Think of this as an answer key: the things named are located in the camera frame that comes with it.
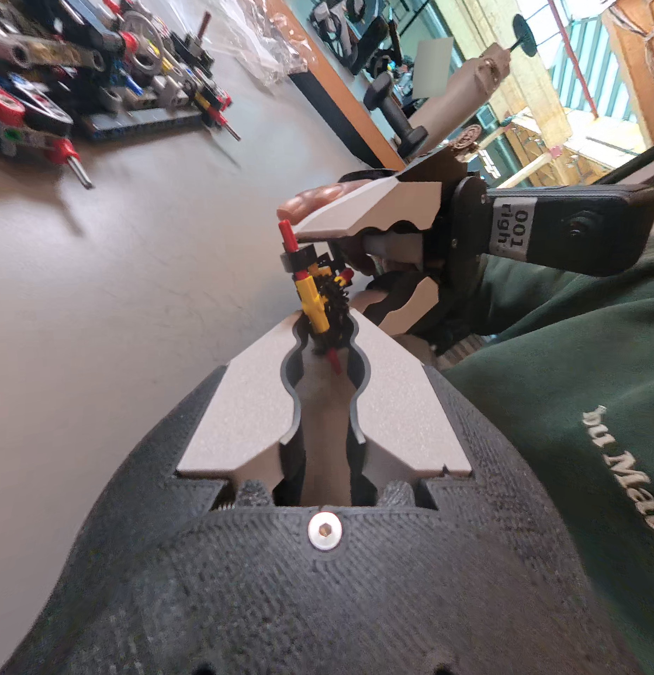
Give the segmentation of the person's right hand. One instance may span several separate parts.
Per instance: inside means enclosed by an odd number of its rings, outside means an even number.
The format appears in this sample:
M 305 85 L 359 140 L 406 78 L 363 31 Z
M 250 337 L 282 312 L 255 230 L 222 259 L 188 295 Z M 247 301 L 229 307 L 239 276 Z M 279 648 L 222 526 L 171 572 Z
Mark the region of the person's right hand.
M 354 192 L 368 184 L 370 180 L 339 182 L 310 190 L 305 190 L 293 198 L 285 201 L 276 210 L 278 221 L 287 220 L 293 227 L 303 221 L 308 215 L 332 202 Z M 364 252 L 361 238 L 344 238 L 336 242 L 347 264 L 365 276 L 378 274 L 376 262 Z

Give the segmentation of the black yellow lego wing assembly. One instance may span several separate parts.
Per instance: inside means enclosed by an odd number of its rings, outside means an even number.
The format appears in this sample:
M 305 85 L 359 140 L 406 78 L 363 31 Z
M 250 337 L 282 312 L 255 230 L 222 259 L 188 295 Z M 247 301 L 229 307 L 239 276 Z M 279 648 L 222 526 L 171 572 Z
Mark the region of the black yellow lego wing assembly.
M 348 289 L 354 270 L 340 250 L 318 255 L 313 243 L 301 246 L 289 220 L 279 222 L 283 266 L 295 285 L 303 314 L 308 318 L 315 353 L 324 356 L 336 374 L 341 373 L 338 351 L 342 348 L 348 316 Z

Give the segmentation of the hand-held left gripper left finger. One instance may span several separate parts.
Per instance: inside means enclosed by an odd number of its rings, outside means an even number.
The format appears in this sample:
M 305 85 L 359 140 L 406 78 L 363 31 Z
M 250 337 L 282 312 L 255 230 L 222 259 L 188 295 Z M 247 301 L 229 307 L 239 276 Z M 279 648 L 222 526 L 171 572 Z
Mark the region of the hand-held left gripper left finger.
M 177 475 L 220 478 L 235 489 L 261 482 L 271 493 L 289 474 L 281 447 L 298 429 L 294 387 L 287 358 L 301 345 L 296 311 L 264 334 L 224 368 L 184 454 Z

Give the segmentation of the wooden gear model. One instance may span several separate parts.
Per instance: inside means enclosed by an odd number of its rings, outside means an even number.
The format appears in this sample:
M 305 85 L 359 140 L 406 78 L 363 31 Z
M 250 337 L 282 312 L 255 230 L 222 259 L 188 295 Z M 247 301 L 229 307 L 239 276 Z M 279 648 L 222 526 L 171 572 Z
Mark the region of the wooden gear model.
M 448 140 L 449 148 L 454 157 L 459 161 L 468 162 L 468 155 L 476 154 L 479 150 L 479 139 L 483 128 L 479 124 L 471 124 L 461 130 L 460 134 L 453 139 Z

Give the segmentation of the black dumbbell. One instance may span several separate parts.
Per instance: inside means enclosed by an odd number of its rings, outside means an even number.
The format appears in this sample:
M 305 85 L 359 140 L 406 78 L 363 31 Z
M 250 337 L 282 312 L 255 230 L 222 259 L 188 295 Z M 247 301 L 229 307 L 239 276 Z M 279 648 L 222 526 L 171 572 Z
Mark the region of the black dumbbell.
M 365 91 L 363 103 L 368 111 L 379 109 L 399 138 L 397 152 L 400 158 L 410 159 L 428 137 L 424 126 L 412 127 L 393 96 L 393 79 L 389 72 L 381 72 Z

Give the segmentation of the crumpled clear plastic bag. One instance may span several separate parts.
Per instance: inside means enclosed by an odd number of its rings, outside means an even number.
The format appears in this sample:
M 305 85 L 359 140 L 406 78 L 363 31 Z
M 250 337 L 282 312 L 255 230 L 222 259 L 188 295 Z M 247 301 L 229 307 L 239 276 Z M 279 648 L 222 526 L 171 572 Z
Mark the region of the crumpled clear plastic bag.
M 306 35 L 271 1 L 212 1 L 211 11 L 214 51 L 233 57 L 263 87 L 308 73 L 315 64 Z

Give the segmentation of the beige rounded object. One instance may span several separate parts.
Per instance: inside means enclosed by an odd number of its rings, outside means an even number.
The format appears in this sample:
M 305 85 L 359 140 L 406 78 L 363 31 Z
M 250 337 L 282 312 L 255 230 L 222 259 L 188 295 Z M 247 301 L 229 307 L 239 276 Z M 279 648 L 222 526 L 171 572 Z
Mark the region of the beige rounded object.
M 430 97 L 409 119 L 428 135 L 411 156 L 431 152 L 484 104 L 510 73 L 511 52 L 494 43 L 482 55 L 468 59 L 450 78 L 443 95 Z

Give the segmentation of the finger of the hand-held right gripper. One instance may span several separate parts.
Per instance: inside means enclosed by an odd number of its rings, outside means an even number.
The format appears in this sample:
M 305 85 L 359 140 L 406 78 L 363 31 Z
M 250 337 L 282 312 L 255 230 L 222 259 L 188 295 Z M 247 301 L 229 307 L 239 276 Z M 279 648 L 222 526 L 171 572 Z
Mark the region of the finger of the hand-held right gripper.
M 365 230 L 386 232 L 400 222 L 432 227 L 441 207 L 442 182 L 373 181 L 310 215 L 295 227 L 297 239 L 341 239 Z
M 381 275 L 351 299 L 361 313 L 383 333 L 408 333 L 439 300 L 439 286 L 427 275 Z

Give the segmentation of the black disc on stick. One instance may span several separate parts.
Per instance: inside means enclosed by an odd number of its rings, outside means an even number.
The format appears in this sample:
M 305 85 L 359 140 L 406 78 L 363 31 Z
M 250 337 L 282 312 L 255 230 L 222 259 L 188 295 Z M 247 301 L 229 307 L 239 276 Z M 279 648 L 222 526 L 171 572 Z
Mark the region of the black disc on stick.
M 509 47 L 509 51 L 512 53 L 517 48 L 521 48 L 526 56 L 535 56 L 538 52 L 536 38 L 534 37 L 529 24 L 522 14 L 516 13 L 513 16 L 512 29 L 514 31 L 516 40 L 514 44 Z

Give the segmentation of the lego car chassis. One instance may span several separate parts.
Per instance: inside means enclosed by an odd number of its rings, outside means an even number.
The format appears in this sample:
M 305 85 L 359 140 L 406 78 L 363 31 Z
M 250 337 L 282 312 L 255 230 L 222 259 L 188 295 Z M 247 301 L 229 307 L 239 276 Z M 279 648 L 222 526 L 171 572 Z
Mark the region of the lego car chassis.
M 197 29 L 168 27 L 145 1 L 0 1 L 0 151 L 41 153 L 94 185 L 73 143 L 204 126 L 240 135 Z

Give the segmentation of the person's green sweatshirt torso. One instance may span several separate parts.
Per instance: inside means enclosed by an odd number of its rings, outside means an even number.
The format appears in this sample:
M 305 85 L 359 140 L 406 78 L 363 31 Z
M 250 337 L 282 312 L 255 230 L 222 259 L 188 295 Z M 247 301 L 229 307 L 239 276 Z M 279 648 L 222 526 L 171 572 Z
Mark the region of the person's green sweatshirt torso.
M 654 300 L 494 337 L 446 378 L 534 470 L 654 674 Z

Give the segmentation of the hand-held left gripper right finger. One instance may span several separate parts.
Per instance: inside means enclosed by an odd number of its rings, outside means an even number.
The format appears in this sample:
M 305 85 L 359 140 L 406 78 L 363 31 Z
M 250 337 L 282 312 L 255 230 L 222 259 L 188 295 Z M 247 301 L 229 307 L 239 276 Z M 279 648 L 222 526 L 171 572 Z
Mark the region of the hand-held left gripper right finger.
M 378 492 L 392 481 L 465 478 L 472 467 L 421 360 L 350 310 L 348 462 Z

